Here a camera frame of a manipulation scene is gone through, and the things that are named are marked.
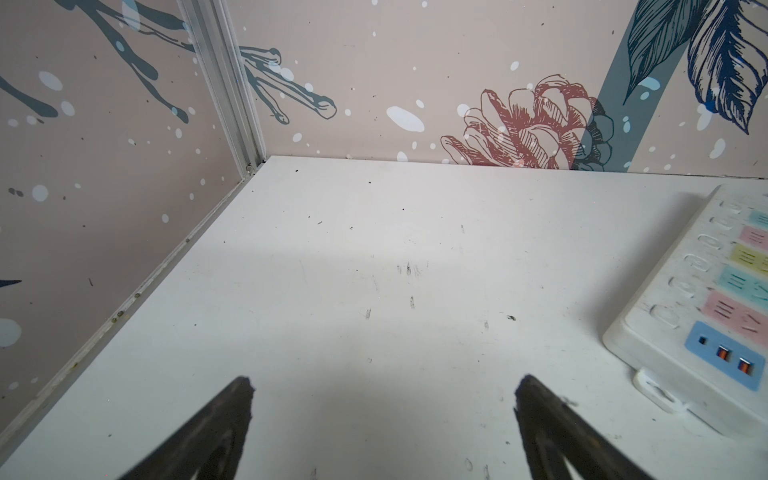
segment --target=orange usb port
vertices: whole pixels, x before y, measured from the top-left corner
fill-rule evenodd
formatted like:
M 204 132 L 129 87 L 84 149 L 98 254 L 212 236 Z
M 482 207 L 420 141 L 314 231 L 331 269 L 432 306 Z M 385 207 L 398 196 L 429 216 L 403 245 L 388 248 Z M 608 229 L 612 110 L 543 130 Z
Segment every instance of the orange usb port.
M 752 375 L 752 364 L 747 362 L 745 359 L 739 359 L 739 370 L 746 373 L 747 375 Z
M 728 350 L 722 345 L 717 347 L 717 356 L 719 356 L 721 359 L 725 360 L 726 362 L 730 362 L 730 350 Z

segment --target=wallpaper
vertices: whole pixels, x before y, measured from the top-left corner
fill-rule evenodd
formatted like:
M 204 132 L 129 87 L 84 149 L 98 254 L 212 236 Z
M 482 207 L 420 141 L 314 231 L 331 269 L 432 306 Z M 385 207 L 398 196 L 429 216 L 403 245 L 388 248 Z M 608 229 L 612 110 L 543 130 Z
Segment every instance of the wallpaper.
M 226 3 L 268 154 L 768 177 L 763 0 Z
M 0 429 L 240 181 L 177 3 L 148 3 L 0 5 Z

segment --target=white desk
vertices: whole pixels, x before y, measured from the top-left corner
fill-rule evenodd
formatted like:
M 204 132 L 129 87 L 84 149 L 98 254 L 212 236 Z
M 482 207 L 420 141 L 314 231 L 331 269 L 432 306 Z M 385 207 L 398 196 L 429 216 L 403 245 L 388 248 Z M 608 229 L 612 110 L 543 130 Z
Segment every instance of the white desk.
M 736 182 L 768 192 L 273 157 L 0 478 L 114 478 L 237 375 L 257 388 L 238 478 L 529 478 L 513 407 L 532 373 L 660 480 L 765 479 L 768 445 L 662 412 L 600 340 Z

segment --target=power strip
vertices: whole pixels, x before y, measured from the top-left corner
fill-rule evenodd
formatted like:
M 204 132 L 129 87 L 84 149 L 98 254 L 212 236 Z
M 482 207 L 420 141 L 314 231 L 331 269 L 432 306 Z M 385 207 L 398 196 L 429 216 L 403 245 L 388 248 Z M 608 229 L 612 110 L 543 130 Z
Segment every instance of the power strip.
M 768 197 L 716 188 L 603 342 L 667 412 L 768 439 Z

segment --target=scuff mark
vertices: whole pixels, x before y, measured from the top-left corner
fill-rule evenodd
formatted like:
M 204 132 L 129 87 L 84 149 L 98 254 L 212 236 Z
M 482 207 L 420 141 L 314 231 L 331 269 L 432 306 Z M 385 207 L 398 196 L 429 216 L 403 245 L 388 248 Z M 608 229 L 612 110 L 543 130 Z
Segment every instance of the scuff mark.
M 578 402 L 574 402 L 573 400 L 569 399 L 569 398 L 568 398 L 567 396 L 565 396 L 565 395 L 563 395 L 562 397 L 560 397 L 560 400 L 562 400 L 562 402 L 563 402 L 565 405 L 567 405 L 567 406 L 571 406 L 571 407 L 578 407 Z

